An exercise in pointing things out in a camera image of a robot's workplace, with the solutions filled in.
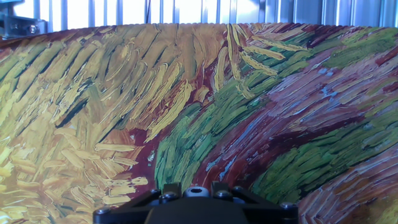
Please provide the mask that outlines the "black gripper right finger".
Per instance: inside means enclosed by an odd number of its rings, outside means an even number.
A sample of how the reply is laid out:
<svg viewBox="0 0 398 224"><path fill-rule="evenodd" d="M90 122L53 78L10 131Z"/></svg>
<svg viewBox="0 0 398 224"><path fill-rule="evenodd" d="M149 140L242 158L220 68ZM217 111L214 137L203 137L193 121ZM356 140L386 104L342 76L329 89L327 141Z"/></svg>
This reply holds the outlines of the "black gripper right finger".
<svg viewBox="0 0 398 224"><path fill-rule="evenodd" d="M212 182L211 196L234 205L248 223L298 224L298 206L292 202L273 203L241 186Z"/></svg>

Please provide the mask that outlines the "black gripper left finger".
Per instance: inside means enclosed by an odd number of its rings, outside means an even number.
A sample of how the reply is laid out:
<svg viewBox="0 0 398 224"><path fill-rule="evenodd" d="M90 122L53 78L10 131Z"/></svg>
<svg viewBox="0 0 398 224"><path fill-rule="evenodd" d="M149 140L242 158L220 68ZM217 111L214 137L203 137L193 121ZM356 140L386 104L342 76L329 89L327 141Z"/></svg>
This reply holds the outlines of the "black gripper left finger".
<svg viewBox="0 0 398 224"><path fill-rule="evenodd" d="M161 204L161 196L171 193L171 199L182 197L181 183L165 184L163 189L152 189L131 199L118 208L101 207L93 212L94 224L145 223L150 211Z"/></svg>

